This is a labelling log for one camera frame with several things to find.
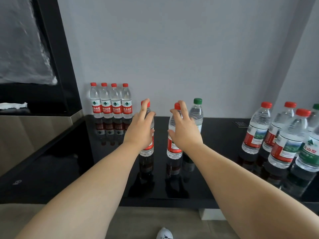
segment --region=person's left hand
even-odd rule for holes
[[[124,143],[130,143],[136,146],[139,151],[143,150],[152,142],[154,129],[151,129],[151,123],[155,112],[150,112],[146,115],[147,104],[150,100],[143,101],[141,110],[133,116],[132,123],[127,129],[124,136]]]

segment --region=glossy black tabletop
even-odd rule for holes
[[[169,117],[155,117],[154,153],[138,156],[121,200],[122,206],[218,208],[204,178],[186,155],[167,157]],[[278,169],[267,162],[267,152],[241,152],[248,119],[204,118],[204,143],[274,186],[319,211],[315,173],[297,166]],[[70,129],[0,177],[0,203],[47,203],[62,189],[114,151],[130,124],[126,119],[86,116]]]

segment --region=tile floor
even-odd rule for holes
[[[13,239],[43,205],[0,205],[0,238]],[[238,239],[227,221],[202,221],[197,210],[119,207],[106,239],[152,239],[161,227],[175,239]]]

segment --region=plastic wrap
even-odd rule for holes
[[[31,0],[0,0],[0,84],[57,84]]]

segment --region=person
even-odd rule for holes
[[[17,239],[105,238],[138,153],[152,139],[147,103],[135,114],[124,142],[36,214]],[[174,143],[194,161],[225,218],[241,239],[319,238],[319,218],[304,205],[203,144],[185,102],[173,113]],[[158,238],[173,238],[163,228]]]

